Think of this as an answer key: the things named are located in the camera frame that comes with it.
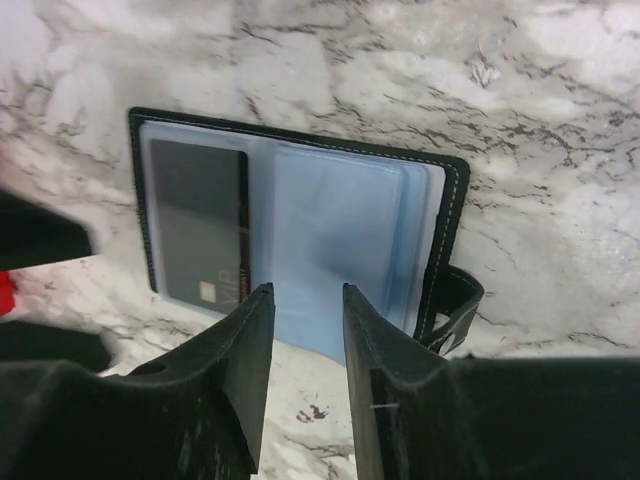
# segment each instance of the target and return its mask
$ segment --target card holder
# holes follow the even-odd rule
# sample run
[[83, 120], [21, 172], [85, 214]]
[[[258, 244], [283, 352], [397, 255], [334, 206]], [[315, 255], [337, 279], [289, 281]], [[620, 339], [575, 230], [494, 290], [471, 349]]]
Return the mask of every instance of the card holder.
[[154, 291], [227, 314], [271, 282], [276, 338], [339, 362], [345, 283], [431, 348], [437, 313], [466, 335], [442, 297], [463, 161], [143, 108], [129, 121]]

